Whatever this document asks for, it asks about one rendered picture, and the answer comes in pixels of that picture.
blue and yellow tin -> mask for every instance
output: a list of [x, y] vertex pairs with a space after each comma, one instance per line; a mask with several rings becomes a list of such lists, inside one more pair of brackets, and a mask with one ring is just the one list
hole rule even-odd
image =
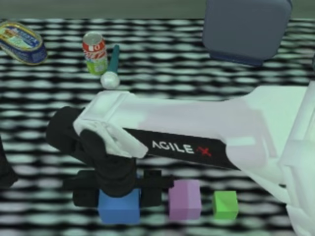
[[0, 24], [0, 47], [27, 65], [41, 64], [48, 57], [42, 37], [17, 22], [7, 21]]

dark gray container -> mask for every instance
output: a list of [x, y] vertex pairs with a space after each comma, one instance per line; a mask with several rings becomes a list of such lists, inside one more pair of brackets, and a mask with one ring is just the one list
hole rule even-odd
[[291, 0], [207, 0], [203, 44], [210, 57], [260, 66], [277, 54]]

red and green can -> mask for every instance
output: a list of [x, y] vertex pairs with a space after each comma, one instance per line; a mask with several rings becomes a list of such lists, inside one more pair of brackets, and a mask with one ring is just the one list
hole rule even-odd
[[108, 67], [106, 43], [98, 32], [88, 32], [83, 37], [83, 52], [91, 74], [102, 75]]

agile x logo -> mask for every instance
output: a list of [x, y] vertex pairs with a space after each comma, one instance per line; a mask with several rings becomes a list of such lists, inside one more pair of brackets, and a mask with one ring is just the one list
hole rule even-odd
[[176, 152], [182, 152], [182, 153], [188, 153], [188, 154], [195, 154], [196, 152], [201, 153], [202, 156], [212, 156], [209, 152], [209, 148], [203, 148], [198, 146], [197, 148], [193, 148], [192, 145], [189, 144], [183, 144], [179, 145], [177, 143], [167, 143], [167, 142], [156, 142], [152, 141], [152, 147], [153, 148], [159, 148], [163, 150], [172, 150]]

black and white striped surface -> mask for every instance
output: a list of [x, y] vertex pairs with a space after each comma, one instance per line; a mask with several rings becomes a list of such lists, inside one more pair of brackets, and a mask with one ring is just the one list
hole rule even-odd
[[[85, 168], [45, 143], [46, 125], [63, 106], [81, 107], [101, 90], [87, 72], [83, 35], [101, 32], [108, 46], [121, 47], [119, 89], [143, 97], [222, 100], [259, 85], [306, 86], [315, 77], [315, 22], [292, 21], [279, 54], [261, 68], [210, 60], [201, 43], [202, 20], [34, 20], [19, 22], [40, 33], [49, 59], [23, 65], [0, 51], [0, 133], [8, 160], [20, 176], [0, 193], [0, 236], [293, 236], [285, 211], [241, 172], [156, 158], [139, 162], [165, 174], [199, 179], [203, 213], [198, 221], [172, 223], [164, 206], [142, 212], [136, 226], [104, 226], [96, 210], [77, 208], [60, 190], [64, 178]], [[237, 190], [235, 221], [215, 221], [212, 192]]]

